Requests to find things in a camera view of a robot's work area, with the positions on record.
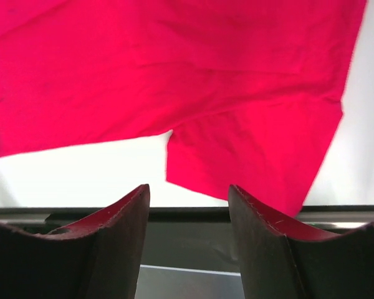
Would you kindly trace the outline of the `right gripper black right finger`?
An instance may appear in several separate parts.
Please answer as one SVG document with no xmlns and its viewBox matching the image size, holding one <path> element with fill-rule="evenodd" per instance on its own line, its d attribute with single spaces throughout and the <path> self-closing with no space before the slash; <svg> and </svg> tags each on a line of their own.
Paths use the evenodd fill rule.
<svg viewBox="0 0 374 299">
<path fill-rule="evenodd" d="M 234 185 L 228 204 L 246 298 L 374 298 L 374 222 L 336 234 Z"/>
</svg>

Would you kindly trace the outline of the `crimson red t-shirt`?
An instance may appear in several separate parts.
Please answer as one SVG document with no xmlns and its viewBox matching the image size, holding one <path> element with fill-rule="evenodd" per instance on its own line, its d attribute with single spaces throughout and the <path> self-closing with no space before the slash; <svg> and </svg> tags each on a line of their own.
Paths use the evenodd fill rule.
<svg viewBox="0 0 374 299">
<path fill-rule="evenodd" d="M 365 1 L 0 1 L 0 158 L 170 132 L 166 178 L 296 216 Z"/>
</svg>

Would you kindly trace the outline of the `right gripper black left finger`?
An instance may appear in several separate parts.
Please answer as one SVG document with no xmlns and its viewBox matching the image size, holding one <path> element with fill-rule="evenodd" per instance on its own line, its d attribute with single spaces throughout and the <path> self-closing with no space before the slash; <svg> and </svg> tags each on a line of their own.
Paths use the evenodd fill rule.
<svg viewBox="0 0 374 299">
<path fill-rule="evenodd" d="M 0 222 L 0 298 L 133 298 L 149 208 L 143 184 L 48 234 Z"/>
</svg>

